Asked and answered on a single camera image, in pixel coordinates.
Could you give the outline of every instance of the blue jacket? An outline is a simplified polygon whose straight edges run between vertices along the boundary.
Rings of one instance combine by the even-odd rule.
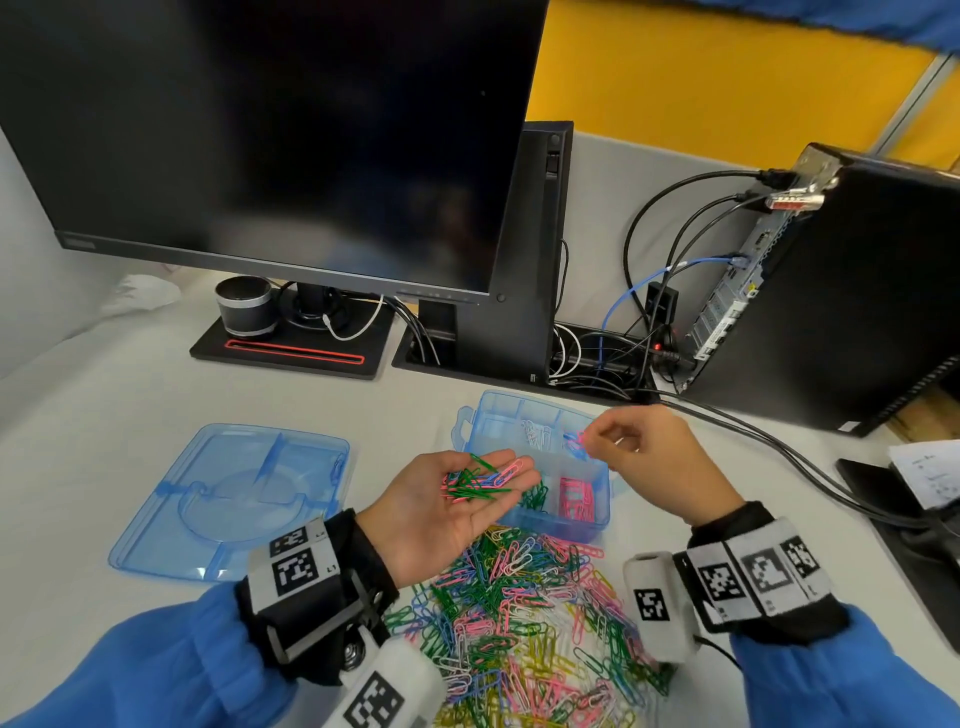
[[[897,657],[870,619],[810,648],[733,639],[755,728],[960,726],[960,708]],[[66,681],[9,728],[269,726],[296,684],[248,642],[232,585],[113,627]]]

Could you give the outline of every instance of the plastic organizer box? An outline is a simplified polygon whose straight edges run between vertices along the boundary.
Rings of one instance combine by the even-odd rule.
[[[460,408],[450,439],[457,450],[483,455],[510,448],[536,461],[548,488],[544,510],[518,505],[500,523],[588,544],[610,524],[610,471],[606,464],[589,458],[579,444],[580,433],[592,421],[590,415],[550,402],[489,391],[475,410]],[[471,425],[468,438],[463,434],[466,425]],[[573,495],[570,484],[577,481]],[[585,496],[587,509],[580,506]],[[564,513],[580,518],[567,518]]]
[[[110,551],[111,566],[238,581],[247,554],[343,503],[346,440],[254,425],[207,425]]]

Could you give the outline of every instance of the desk surface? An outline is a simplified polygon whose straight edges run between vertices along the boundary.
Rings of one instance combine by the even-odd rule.
[[[188,350],[217,316],[215,280],[184,272],[180,303],[105,322],[0,381],[0,720],[54,688],[117,621],[199,594],[201,585],[114,570],[107,555],[200,427],[268,425],[349,440],[347,506],[360,509],[414,455],[448,447],[457,409],[475,405],[487,389],[394,369],[390,356],[374,382],[196,361]],[[390,355],[400,334],[397,320]],[[886,431],[854,440],[753,422],[829,472],[838,457],[882,464],[895,442]],[[762,499],[797,525],[838,596],[868,612],[900,656],[960,699],[956,656],[870,526],[771,450],[691,424],[744,497]],[[601,545],[608,553],[603,571],[623,595],[626,558],[680,549],[687,535],[678,519],[621,492]],[[711,724],[746,722],[738,674],[709,650],[680,673],[674,696],[660,707],[661,724],[697,724],[698,714],[716,718]],[[298,720],[285,723],[308,724]]]

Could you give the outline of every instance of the computer tower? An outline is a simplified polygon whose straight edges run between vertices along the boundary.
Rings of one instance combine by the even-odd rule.
[[[810,144],[682,351],[693,400],[862,436],[960,362],[960,177]]]

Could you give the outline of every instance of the person's left hand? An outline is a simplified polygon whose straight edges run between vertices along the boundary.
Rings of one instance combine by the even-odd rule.
[[[502,471],[516,460],[509,449],[482,455]],[[493,500],[454,503],[440,489],[444,477],[464,468],[479,468],[466,452],[418,455],[400,471],[376,502],[357,514],[357,524],[380,555],[398,589],[436,576],[464,552],[488,526],[517,505],[524,491],[540,482],[529,457]]]

